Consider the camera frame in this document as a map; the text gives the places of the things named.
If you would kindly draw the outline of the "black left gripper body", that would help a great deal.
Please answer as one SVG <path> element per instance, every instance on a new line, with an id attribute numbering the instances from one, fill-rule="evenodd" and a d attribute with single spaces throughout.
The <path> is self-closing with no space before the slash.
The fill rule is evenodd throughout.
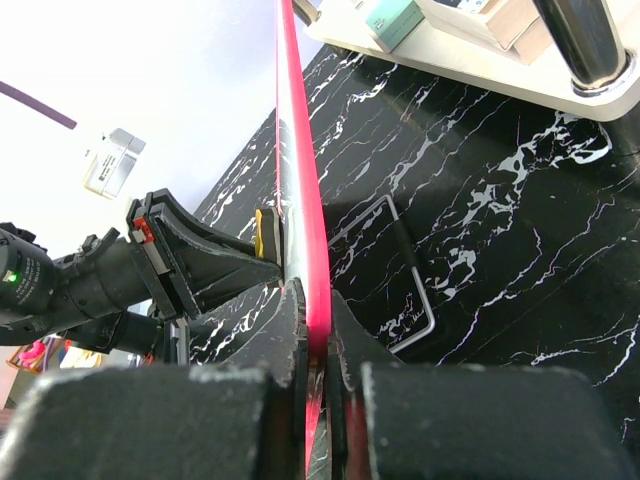
<path id="1" fill-rule="evenodd" d="M 167 189 L 134 200 L 126 215 L 128 236 L 111 228 L 88 236 L 78 250 L 54 261 L 57 290 L 52 298 L 52 332 L 80 345 L 153 345 L 163 338 L 163 322 L 130 312 L 146 300 L 171 304 L 171 271 L 161 253 L 160 231 L 151 210 L 168 206 L 187 212 Z"/>

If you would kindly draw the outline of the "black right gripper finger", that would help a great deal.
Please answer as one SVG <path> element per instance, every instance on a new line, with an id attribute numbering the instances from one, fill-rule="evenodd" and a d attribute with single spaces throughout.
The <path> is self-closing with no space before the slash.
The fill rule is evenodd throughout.
<path id="1" fill-rule="evenodd" d="M 587 378 L 552 367 L 407 364 L 332 296 L 335 479 L 635 479 Z"/>
<path id="2" fill-rule="evenodd" d="M 213 259 L 187 265 L 187 273 L 190 315 L 202 315 L 254 286 L 279 280 L 282 271 L 265 261 Z"/>
<path id="3" fill-rule="evenodd" d="M 215 245 L 257 259 L 252 243 L 243 241 L 202 223 L 180 205 L 170 193 L 164 193 L 164 205 L 172 214 L 164 221 L 164 235 L 168 249 L 177 254 L 188 249 L 203 251 L 205 245 Z"/>
<path id="4" fill-rule="evenodd" d="M 5 479 L 299 479 L 304 294 L 209 365 L 70 369 L 40 378 L 1 445 Z"/>

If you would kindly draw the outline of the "yellow foam whiteboard eraser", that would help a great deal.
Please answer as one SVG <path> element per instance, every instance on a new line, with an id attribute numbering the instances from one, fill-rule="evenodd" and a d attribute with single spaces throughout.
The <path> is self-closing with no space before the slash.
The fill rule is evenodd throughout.
<path id="1" fill-rule="evenodd" d="M 282 263 L 281 222 L 275 207 L 255 212 L 255 254 L 258 258 L 280 265 Z"/>

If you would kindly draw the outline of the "pink framed whiteboard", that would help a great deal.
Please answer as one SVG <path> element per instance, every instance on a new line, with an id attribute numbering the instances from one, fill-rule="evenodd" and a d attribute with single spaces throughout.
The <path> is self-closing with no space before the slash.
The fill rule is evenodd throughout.
<path id="1" fill-rule="evenodd" d="M 303 477 L 310 475 L 324 394 L 332 308 L 324 215 L 291 1 L 276 3 L 277 205 L 284 221 L 284 273 L 304 297 L 307 354 L 304 380 Z"/>

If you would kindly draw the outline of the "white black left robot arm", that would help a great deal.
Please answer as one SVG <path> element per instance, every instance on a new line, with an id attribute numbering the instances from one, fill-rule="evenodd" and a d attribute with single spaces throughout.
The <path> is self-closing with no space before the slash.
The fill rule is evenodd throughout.
<path id="1" fill-rule="evenodd" d="M 147 353 L 167 322 L 195 320 L 280 276 L 252 244 L 201 223 L 166 189 L 133 201 L 126 224 L 126 236 L 90 235 L 57 260 L 32 233 L 2 225 L 2 345 L 57 334 L 98 351 Z"/>

